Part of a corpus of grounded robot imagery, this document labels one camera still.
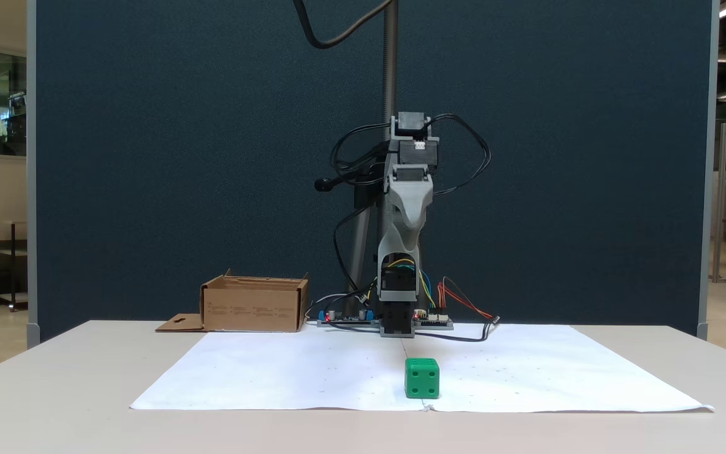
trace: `red wire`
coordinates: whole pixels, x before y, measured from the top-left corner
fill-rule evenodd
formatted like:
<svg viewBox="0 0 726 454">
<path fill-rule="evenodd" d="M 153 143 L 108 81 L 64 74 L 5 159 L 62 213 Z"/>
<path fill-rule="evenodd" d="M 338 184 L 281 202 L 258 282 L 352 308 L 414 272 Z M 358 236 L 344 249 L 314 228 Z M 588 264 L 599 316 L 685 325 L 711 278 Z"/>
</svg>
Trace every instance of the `red wire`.
<svg viewBox="0 0 726 454">
<path fill-rule="evenodd" d="M 471 308 L 473 311 L 480 313 L 482 316 L 489 318 L 489 319 L 493 318 L 489 313 L 486 313 L 482 310 L 479 310 L 479 308 L 475 307 L 475 305 L 472 304 L 472 301 L 470 301 L 470 299 L 467 298 L 466 295 L 464 295 L 464 298 L 466 298 L 466 301 L 465 301 L 460 296 L 456 295 L 456 293 L 453 293 L 453 291 L 450 290 L 449 288 L 447 288 L 447 285 L 444 284 L 444 279 L 449 279 L 449 278 L 447 278 L 447 276 L 444 276 L 444 278 L 442 279 L 441 282 L 439 282 L 439 285 L 437 287 L 437 289 L 439 290 L 440 299 L 441 299 L 441 301 L 443 301 L 443 304 L 444 304 L 441 307 L 446 307 L 447 302 L 446 302 L 446 297 L 444 297 L 444 295 L 449 295 L 449 296 L 452 296 L 452 298 L 454 298 L 456 301 L 458 301 L 462 305 L 464 305 L 468 308 Z"/>
</svg>

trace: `green cube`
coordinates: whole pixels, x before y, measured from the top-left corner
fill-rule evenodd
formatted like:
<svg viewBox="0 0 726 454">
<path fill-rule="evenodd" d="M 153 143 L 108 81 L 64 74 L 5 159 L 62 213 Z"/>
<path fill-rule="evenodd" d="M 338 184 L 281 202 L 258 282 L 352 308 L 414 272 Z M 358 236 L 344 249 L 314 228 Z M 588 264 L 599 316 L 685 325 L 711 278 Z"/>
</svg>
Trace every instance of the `green cube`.
<svg viewBox="0 0 726 454">
<path fill-rule="evenodd" d="M 409 399 L 439 398 L 439 364 L 435 359 L 405 360 L 405 395 Z"/>
</svg>

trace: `cardboard box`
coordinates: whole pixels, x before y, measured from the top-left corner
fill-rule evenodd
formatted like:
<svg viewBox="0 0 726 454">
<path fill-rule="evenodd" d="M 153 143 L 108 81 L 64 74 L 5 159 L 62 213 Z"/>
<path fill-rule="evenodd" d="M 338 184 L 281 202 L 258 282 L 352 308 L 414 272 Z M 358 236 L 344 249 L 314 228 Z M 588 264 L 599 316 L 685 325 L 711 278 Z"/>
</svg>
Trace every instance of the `cardboard box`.
<svg viewBox="0 0 726 454">
<path fill-rule="evenodd" d="M 179 313 L 156 331 L 277 331 L 294 333 L 310 301 L 303 279 L 240 277 L 231 270 L 201 286 L 200 313 Z"/>
</svg>

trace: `blue wire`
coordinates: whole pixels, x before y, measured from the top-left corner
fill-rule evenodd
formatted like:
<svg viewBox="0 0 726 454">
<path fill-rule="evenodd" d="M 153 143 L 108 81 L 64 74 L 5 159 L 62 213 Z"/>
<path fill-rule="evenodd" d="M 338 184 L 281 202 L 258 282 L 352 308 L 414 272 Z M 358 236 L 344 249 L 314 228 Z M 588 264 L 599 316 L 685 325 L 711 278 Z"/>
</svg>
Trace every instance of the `blue wire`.
<svg viewBox="0 0 726 454">
<path fill-rule="evenodd" d="M 414 270 L 414 269 L 415 269 L 415 268 L 413 267 L 413 265 L 397 265 L 397 268 L 410 268 L 411 270 Z M 430 288 L 430 284 L 429 284 L 429 282 L 430 282 L 430 277 L 429 277 L 429 276 L 427 276 L 427 273 L 426 273 L 426 272 L 424 272 L 424 270 L 420 270 L 420 272 L 421 272 L 421 273 L 422 273 L 422 275 L 424 276 L 424 282 L 423 282 L 423 287 L 424 287 L 424 289 L 425 289 L 425 290 L 427 290 L 427 294 L 429 294 L 429 295 L 430 295 L 430 299 L 433 299 L 433 290 L 431 290 L 431 288 Z"/>
</svg>

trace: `black cable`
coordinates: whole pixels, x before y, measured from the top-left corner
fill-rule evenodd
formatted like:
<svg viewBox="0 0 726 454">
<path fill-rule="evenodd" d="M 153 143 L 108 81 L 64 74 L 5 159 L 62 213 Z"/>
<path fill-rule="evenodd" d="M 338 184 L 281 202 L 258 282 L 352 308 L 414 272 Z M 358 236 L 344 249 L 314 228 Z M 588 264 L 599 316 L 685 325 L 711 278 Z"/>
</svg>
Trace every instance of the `black cable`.
<svg viewBox="0 0 726 454">
<path fill-rule="evenodd" d="M 470 134 L 472 134 L 472 137 L 475 138 L 475 141 L 478 142 L 479 146 L 481 146 L 481 149 L 483 150 L 483 161 L 481 162 L 481 165 L 478 167 L 478 169 L 475 170 L 475 173 L 470 176 L 470 178 L 467 179 L 467 181 L 464 181 L 464 183 L 458 184 L 456 186 L 450 187 L 450 189 L 444 189 L 444 190 L 438 190 L 438 192 L 434 192 L 433 195 L 443 195 L 443 194 L 449 194 L 450 192 L 453 192 L 453 190 L 458 189 L 459 187 L 466 186 L 468 183 L 470 183 L 473 179 L 478 178 L 479 175 L 481 175 L 481 172 L 487 169 L 487 166 L 489 166 L 489 163 L 492 162 L 492 152 L 489 150 L 489 146 L 487 144 L 487 141 L 484 140 L 483 137 L 481 137 L 477 132 L 475 132 L 474 129 L 472 129 L 472 126 L 469 126 L 469 124 L 466 123 L 460 116 L 452 114 L 452 113 L 446 113 L 441 115 L 436 115 L 433 117 L 430 121 L 426 123 L 423 129 L 423 133 L 427 133 L 427 127 L 431 124 L 434 124 L 437 121 L 441 120 L 453 120 L 458 124 L 461 124 Z"/>
<path fill-rule="evenodd" d="M 346 216 L 346 218 L 341 219 L 340 222 L 335 224 L 335 229 L 332 230 L 332 245 L 335 247 L 335 256 L 338 259 L 338 265 L 340 265 L 340 270 L 343 271 L 343 276 L 346 277 L 346 281 L 349 282 L 352 290 L 357 290 L 357 284 L 355 284 L 355 281 L 352 280 L 352 276 L 349 275 L 349 271 L 346 270 L 346 265 L 343 264 L 343 258 L 340 256 L 340 249 L 338 249 L 338 229 L 340 229 L 341 225 L 346 224 L 347 222 L 356 218 L 357 215 L 364 212 L 366 209 L 368 209 L 368 207 L 363 207 L 362 209 L 355 210 L 355 212 L 353 212 L 351 215 Z"/>
<path fill-rule="evenodd" d="M 481 337 L 478 339 L 474 338 L 459 338 L 458 336 L 446 336 L 444 334 L 435 334 L 435 333 L 415 333 L 417 336 L 427 336 L 429 338 L 436 338 L 436 339 L 445 339 L 445 340 L 454 340 L 459 342 L 483 342 L 487 339 L 489 339 L 489 334 L 492 332 L 490 328 L 496 327 L 498 325 L 498 317 L 489 319 L 486 323 L 483 324 L 483 330 L 481 331 Z"/>
<path fill-rule="evenodd" d="M 341 137 L 340 140 L 335 143 L 335 146 L 332 147 L 332 152 L 329 155 L 329 165 L 332 167 L 332 170 L 337 173 L 338 177 L 343 180 L 344 183 L 352 186 L 366 186 L 369 184 L 376 184 L 380 181 L 383 181 L 383 178 L 376 178 L 371 181 L 356 182 L 352 181 L 351 178 L 345 177 L 343 173 L 349 172 L 349 170 L 355 170 L 363 167 L 366 163 L 368 163 L 368 161 L 371 161 L 371 159 L 373 158 L 384 156 L 388 152 L 387 141 L 380 142 L 377 146 L 369 150 L 368 153 L 364 154 L 360 158 L 355 159 L 355 161 L 353 161 L 352 163 L 346 163 L 346 161 L 339 161 L 338 153 L 340 152 L 340 146 L 343 145 L 343 142 L 345 142 L 348 138 L 352 137 L 358 132 L 368 131 L 371 129 L 380 129 L 380 127 L 386 126 L 391 126 L 391 123 L 366 124 L 365 126 L 355 127 L 355 129 L 352 129 L 351 131 L 344 134 L 343 137 Z"/>
<path fill-rule="evenodd" d="M 377 279 L 373 279 L 365 287 L 358 288 L 357 290 L 354 290 L 354 291 L 349 291 L 349 293 L 346 293 L 343 296 L 338 296 L 334 300 L 326 303 L 326 305 L 323 307 L 323 313 L 325 314 L 325 317 L 326 317 L 326 314 L 328 314 L 329 306 L 332 305 L 332 303 L 343 300 L 345 298 L 349 298 L 351 296 L 362 295 L 363 293 L 366 293 L 367 291 L 371 290 L 371 288 L 374 287 L 376 282 L 377 282 Z M 329 321 L 329 319 L 325 319 L 324 322 L 333 328 L 337 328 L 338 330 L 355 331 L 357 333 L 378 333 L 378 334 L 380 333 L 379 330 L 372 331 L 372 330 L 360 330 L 358 328 L 352 328 L 352 327 L 341 327 L 341 325 L 335 325 L 335 323 L 332 323 L 331 321 Z"/>
<path fill-rule="evenodd" d="M 349 38 L 349 35 L 353 34 L 355 30 L 360 28 L 361 25 L 368 22 L 372 17 L 380 14 L 380 11 L 386 9 L 389 4 L 391 4 L 391 0 L 385 0 L 385 2 L 383 2 L 380 6 L 372 9 L 372 11 L 369 11 L 368 13 L 366 13 L 366 15 L 359 18 L 359 20 L 353 23 L 350 28 L 346 29 L 346 32 L 337 35 L 337 37 L 332 38 L 329 41 L 319 41 L 312 31 L 312 26 L 310 25 L 310 16 L 308 16 L 308 10 L 305 8 L 303 0 L 293 0 L 293 5 L 296 8 L 296 14 L 299 15 L 299 22 L 302 23 L 304 35 L 308 39 L 308 42 L 312 45 L 312 47 L 316 49 L 329 49 L 333 46 L 336 46 L 337 44 L 340 44 L 341 42 L 343 42 L 343 40 Z"/>
</svg>

